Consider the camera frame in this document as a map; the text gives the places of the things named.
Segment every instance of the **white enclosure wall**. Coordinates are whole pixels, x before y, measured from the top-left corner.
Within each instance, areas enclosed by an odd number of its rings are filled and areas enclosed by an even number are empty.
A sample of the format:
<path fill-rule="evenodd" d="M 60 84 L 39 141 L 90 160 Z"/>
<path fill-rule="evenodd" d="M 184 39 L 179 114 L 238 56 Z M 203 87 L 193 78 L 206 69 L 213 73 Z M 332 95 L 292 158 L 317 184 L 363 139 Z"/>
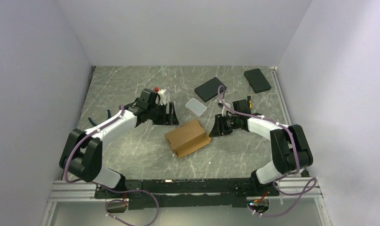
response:
<path fill-rule="evenodd" d="M 380 226 L 380 0 L 313 0 L 278 66 L 335 226 Z"/>
<path fill-rule="evenodd" d="M 311 0 L 58 0 L 92 65 L 277 65 Z"/>
<path fill-rule="evenodd" d="M 54 0 L 0 0 L 0 226 L 37 226 L 91 66 Z"/>

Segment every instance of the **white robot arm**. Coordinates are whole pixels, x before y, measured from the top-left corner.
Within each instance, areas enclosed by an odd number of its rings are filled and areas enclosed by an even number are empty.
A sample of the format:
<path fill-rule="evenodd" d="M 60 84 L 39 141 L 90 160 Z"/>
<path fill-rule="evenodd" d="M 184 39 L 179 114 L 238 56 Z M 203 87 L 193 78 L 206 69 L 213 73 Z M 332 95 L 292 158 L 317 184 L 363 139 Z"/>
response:
<path fill-rule="evenodd" d="M 232 106 L 236 112 L 251 115 L 249 103 L 245 99 L 233 102 Z M 300 168 L 310 166 L 313 163 L 313 156 L 302 127 L 300 125 L 282 126 L 291 131 L 294 137 L 294 144 L 291 144 L 288 134 L 277 124 L 226 112 L 226 114 L 215 115 L 215 124 L 210 137 L 225 136 L 231 134 L 234 129 L 243 129 L 270 140 L 272 160 L 264 167 L 251 173 L 251 184 L 256 189 L 269 184 L 288 172 L 296 170 L 293 145 L 297 149 Z"/>
<path fill-rule="evenodd" d="M 103 147 L 146 120 L 152 120 L 154 125 L 179 125 L 174 104 L 169 102 L 166 89 L 144 89 L 133 103 L 122 107 L 103 123 L 85 131 L 74 129 L 65 144 L 60 167 L 64 169 L 68 165 L 70 173 L 86 182 L 93 181 L 116 190 L 125 190 L 125 177 L 103 166 Z M 78 145 L 86 151 L 75 150 Z"/>

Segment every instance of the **gray marble surface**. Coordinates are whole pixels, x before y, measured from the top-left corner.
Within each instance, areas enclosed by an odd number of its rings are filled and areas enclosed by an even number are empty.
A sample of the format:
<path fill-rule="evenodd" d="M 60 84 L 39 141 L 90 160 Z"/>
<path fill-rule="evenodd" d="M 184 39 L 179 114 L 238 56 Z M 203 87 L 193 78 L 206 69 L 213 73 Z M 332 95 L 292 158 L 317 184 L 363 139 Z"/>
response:
<path fill-rule="evenodd" d="M 118 106 L 131 103 L 139 97 L 143 88 L 159 87 L 171 91 L 176 115 L 181 124 L 197 118 L 185 108 L 191 98 L 202 100 L 194 88 L 218 77 L 226 86 L 226 102 L 246 99 L 249 85 L 244 70 L 256 67 L 243 66 L 117 66 L 96 67 L 82 109 L 79 129 L 92 125 L 88 117 L 97 123 L 107 118 L 106 110 L 114 115 Z M 284 123 L 279 96 L 268 67 L 259 67 L 272 89 L 252 93 L 253 112 L 259 112 L 280 123 Z M 209 133 L 214 124 L 214 115 L 222 110 L 213 98 L 204 103 L 208 108 L 198 118 Z M 243 130 L 231 135 L 214 137 L 212 142 L 183 158 L 172 156 L 164 134 L 174 126 L 155 126 L 148 121 L 122 134 L 103 149 L 104 165 L 116 170 L 128 179 L 159 178 L 241 178 L 249 177 L 253 170 L 270 161 L 270 142 L 261 136 Z"/>

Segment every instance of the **black mounting plate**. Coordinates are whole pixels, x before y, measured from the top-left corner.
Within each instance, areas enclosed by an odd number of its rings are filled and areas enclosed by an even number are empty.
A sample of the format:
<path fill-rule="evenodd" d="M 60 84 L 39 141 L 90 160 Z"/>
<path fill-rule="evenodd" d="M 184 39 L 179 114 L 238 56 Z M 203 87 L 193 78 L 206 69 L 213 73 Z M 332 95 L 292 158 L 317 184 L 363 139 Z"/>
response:
<path fill-rule="evenodd" d="M 266 185 L 252 190 L 250 178 L 126 180 L 128 190 L 143 189 L 155 194 L 160 207 L 220 206 L 246 207 L 246 198 L 278 196 L 274 187 Z M 96 199 L 120 199 L 123 194 L 113 194 L 104 189 L 96 190 Z M 128 193 L 129 210 L 153 208 L 153 199 L 144 193 Z"/>

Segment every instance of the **cardboard box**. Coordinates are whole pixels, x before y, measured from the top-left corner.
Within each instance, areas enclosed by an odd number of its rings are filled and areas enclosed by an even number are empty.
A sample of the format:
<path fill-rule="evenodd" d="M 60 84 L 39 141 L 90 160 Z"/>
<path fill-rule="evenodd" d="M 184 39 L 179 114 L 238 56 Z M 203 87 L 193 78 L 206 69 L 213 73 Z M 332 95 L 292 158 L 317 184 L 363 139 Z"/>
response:
<path fill-rule="evenodd" d="M 166 133 L 165 139 L 178 158 L 191 154 L 211 142 L 211 138 L 197 119 Z"/>

